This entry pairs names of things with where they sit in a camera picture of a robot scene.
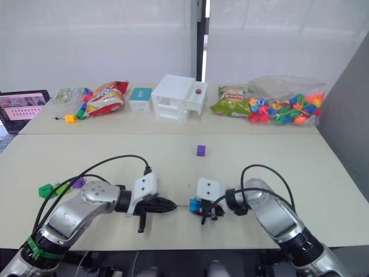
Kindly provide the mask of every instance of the white wall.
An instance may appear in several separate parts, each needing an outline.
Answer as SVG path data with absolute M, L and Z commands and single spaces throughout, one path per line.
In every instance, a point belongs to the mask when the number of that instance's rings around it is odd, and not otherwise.
M 193 0 L 0 0 L 0 90 L 195 76 Z
M 206 80 L 287 74 L 330 89 L 368 29 L 368 0 L 212 0 Z

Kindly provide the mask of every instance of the teal box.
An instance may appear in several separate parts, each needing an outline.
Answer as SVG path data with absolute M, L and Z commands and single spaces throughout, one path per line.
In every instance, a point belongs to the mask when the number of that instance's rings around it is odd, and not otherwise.
M 148 101 L 150 99 L 151 92 L 152 88 L 135 88 L 129 100 Z
M 132 111 L 150 112 L 151 88 L 135 88 L 129 99 L 129 106 Z

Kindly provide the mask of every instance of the laptop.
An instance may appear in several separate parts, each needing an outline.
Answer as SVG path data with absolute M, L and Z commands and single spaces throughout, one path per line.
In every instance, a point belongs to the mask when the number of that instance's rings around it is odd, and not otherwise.
M 0 93 L 0 120 L 9 133 L 0 142 L 0 153 L 49 100 L 46 90 Z

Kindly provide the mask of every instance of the red snack bag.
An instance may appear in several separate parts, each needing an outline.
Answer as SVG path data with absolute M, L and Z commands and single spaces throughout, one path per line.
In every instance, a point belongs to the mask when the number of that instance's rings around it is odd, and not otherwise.
M 128 82 L 110 82 L 98 87 L 87 102 L 85 115 L 102 115 L 123 107 Z

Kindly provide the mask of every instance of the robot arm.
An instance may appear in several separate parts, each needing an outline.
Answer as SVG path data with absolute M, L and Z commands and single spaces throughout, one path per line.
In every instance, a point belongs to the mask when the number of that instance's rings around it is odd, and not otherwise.
M 142 233 L 147 212 L 162 213 L 175 208 L 172 201 L 157 197 L 153 173 L 138 179 L 132 191 L 102 181 L 88 182 L 79 195 L 59 206 L 40 231 L 27 239 L 0 277 L 51 276 L 69 248 L 100 214 L 116 211 L 125 212 L 128 217 L 138 215 L 138 232 Z
M 244 187 L 271 190 L 261 179 L 250 179 Z M 235 189 L 227 189 L 216 181 L 201 178 L 198 181 L 197 197 L 214 202 L 219 197 L 228 195 L 218 203 L 221 209 L 226 214 L 244 215 L 248 207 L 245 207 L 241 193 L 229 193 L 233 190 Z M 309 232 L 286 203 L 265 192 L 248 191 L 244 194 L 247 205 L 254 211 L 257 220 L 287 254 L 298 273 L 306 277 L 351 276 L 333 252 Z

